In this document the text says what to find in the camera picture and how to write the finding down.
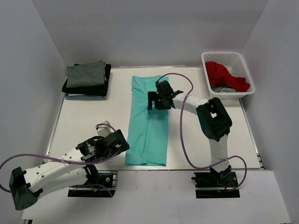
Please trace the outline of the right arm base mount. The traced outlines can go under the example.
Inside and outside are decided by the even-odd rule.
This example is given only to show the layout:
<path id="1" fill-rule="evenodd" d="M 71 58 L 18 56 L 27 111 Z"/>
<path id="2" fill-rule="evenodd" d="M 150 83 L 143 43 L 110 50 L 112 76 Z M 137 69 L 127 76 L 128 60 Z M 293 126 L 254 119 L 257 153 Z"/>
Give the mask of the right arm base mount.
<path id="1" fill-rule="evenodd" d="M 211 172 L 195 172 L 191 177 L 197 199 L 240 198 L 236 173 L 232 172 L 218 183 Z"/>

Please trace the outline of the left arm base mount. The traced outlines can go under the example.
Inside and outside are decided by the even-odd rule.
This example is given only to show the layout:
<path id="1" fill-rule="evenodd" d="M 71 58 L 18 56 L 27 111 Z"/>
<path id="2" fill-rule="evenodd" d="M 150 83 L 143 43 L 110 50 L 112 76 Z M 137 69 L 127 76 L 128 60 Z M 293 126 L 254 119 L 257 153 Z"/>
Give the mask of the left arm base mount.
<path id="1" fill-rule="evenodd" d="M 68 197 L 111 198 L 117 187 L 117 171 L 103 171 L 87 174 L 87 180 L 79 187 L 69 187 Z"/>

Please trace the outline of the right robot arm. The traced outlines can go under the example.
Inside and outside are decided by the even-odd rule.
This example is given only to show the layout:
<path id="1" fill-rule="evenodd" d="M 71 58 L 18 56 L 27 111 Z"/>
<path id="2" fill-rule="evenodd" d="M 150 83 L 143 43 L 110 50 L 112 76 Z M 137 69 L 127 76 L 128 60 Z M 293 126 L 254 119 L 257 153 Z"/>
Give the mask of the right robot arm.
<path id="1" fill-rule="evenodd" d="M 148 92 L 148 110 L 179 109 L 179 132 L 182 149 L 190 166 L 197 170 L 209 169 L 211 181 L 216 186 L 222 186 L 231 173 L 228 161 L 227 140 L 232 120 L 219 98 L 209 100 L 191 97 L 183 91 L 174 91 L 168 81 L 156 82 L 156 91 Z M 190 112 L 198 117 L 203 134 L 208 138 L 211 152 L 211 165 L 207 167 L 194 166 L 187 156 L 183 140 L 183 112 Z"/>

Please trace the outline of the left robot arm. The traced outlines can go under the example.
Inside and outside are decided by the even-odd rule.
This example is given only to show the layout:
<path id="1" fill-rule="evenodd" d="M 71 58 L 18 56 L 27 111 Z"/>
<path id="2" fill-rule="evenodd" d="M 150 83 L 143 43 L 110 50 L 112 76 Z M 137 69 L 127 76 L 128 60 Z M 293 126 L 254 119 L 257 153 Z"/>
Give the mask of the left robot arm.
<path id="1" fill-rule="evenodd" d="M 95 166 L 128 149 L 121 130 L 116 130 L 79 143 L 59 159 L 34 168 L 15 168 L 9 181 L 15 209 L 27 209 L 43 196 L 68 187 L 108 189 L 113 182 L 111 175 L 100 173 Z"/>

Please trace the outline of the teal t shirt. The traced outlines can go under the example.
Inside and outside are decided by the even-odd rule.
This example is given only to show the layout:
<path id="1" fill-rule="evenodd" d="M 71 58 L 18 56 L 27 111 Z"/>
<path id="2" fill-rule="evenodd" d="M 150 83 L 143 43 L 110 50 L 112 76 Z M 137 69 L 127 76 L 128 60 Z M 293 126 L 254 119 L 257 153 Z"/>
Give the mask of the teal t shirt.
<path id="1" fill-rule="evenodd" d="M 131 112 L 125 164 L 165 166 L 167 161 L 169 111 L 148 110 L 148 92 L 156 91 L 160 76 L 138 77 L 131 80 Z"/>

